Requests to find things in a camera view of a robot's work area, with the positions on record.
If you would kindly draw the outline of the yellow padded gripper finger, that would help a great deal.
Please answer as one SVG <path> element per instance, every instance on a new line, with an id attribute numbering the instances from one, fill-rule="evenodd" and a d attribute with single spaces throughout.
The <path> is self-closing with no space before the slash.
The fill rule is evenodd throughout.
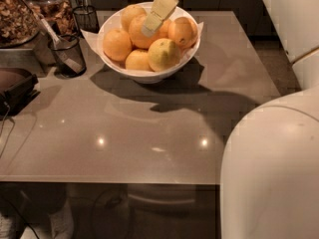
<path id="1" fill-rule="evenodd" d="M 178 0 L 154 0 L 150 13 L 144 20 L 142 33 L 146 37 L 153 36 L 175 10 Z"/>

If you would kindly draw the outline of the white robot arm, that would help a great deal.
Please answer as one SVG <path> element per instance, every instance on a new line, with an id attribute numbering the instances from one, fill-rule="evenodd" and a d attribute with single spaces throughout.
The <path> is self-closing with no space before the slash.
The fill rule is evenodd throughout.
<path id="1" fill-rule="evenodd" d="M 262 0 L 301 88 L 247 114 L 220 173 L 221 239 L 319 239 L 319 0 Z"/>

